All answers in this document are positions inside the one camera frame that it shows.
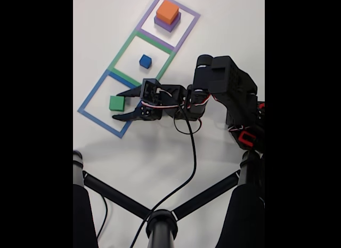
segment green cube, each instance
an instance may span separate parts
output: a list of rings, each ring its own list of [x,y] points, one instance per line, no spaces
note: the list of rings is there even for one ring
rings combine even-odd
[[[109,109],[111,111],[124,111],[124,97],[110,96]]]

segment green square outline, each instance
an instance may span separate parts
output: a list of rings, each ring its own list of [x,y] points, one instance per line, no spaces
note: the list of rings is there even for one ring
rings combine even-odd
[[[141,85],[141,83],[139,83],[135,79],[131,78],[130,76],[124,74],[123,72],[121,72],[121,71],[119,71],[118,69],[115,68],[115,65],[117,64],[119,59],[122,57],[123,53],[126,51],[126,49],[128,48],[128,46],[130,45],[130,43],[132,42],[132,40],[134,39],[135,36],[141,38],[142,40],[145,40],[147,43],[149,43],[149,44],[155,46],[156,48],[158,48],[158,49],[160,49],[160,50],[162,50],[162,51],[164,51],[164,52],[169,54],[168,59],[166,60],[165,64],[161,68],[160,72],[156,76],[156,80],[159,81],[161,79],[162,75],[165,73],[166,69],[171,64],[172,60],[174,59],[174,57],[176,55],[176,52],[174,52],[171,49],[163,46],[162,44],[159,44],[158,42],[154,41],[150,37],[140,33],[137,30],[134,30],[130,34],[130,36],[128,37],[127,41],[124,43],[122,48],[116,54],[115,58],[112,60],[112,62],[110,63],[109,67],[107,68],[107,70],[109,70],[109,71],[115,73],[116,75],[122,77],[123,79],[125,79],[126,81],[130,82],[133,85],[136,85],[136,86]]]

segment blue cube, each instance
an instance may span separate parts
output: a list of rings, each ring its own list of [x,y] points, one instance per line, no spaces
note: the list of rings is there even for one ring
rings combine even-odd
[[[140,59],[140,65],[148,69],[151,65],[151,58],[144,54]]]

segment blue square outline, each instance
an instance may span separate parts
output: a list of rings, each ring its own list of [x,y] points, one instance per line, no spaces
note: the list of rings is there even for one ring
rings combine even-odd
[[[90,100],[92,99],[92,97],[95,95],[95,93],[97,92],[97,90],[99,89],[99,87],[102,85],[102,83],[104,82],[105,78],[107,76],[112,77],[113,79],[119,81],[120,83],[128,86],[130,89],[135,88],[136,86],[130,82],[128,82],[127,80],[123,79],[122,77],[116,75],[115,73],[106,70],[103,75],[101,76],[101,78],[98,80],[98,82],[95,84],[95,86],[92,88],[91,92],[89,93],[89,95],[86,97],[86,99],[84,100],[84,102],[80,105],[79,109],[77,110],[77,112],[81,113],[83,116],[87,117],[88,119],[90,119],[91,121],[93,121],[94,123],[98,124],[99,126],[103,127],[104,129],[106,129],[107,131],[111,132],[112,134],[116,135],[117,137],[119,137],[120,139],[122,139],[123,135],[126,133],[126,131],[128,130],[129,126],[131,125],[131,121],[127,122],[122,130],[119,132],[116,129],[112,128],[111,126],[107,125],[106,123],[102,122],[101,120],[99,120],[98,118],[94,117],[93,115],[91,115],[90,113],[88,113],[87,111],[85,111],[85,107],[88,105],[88,103],[90,102]]]

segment tripod leg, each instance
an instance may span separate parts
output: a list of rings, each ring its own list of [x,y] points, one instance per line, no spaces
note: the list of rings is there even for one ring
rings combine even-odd
[[[73,248],[98,248],[90,199],[83,181],[82,155],[74,151]]]
[[[238,187],[232,193],[216,248],[264,247],[264,160],[248,151],[240,167]]]

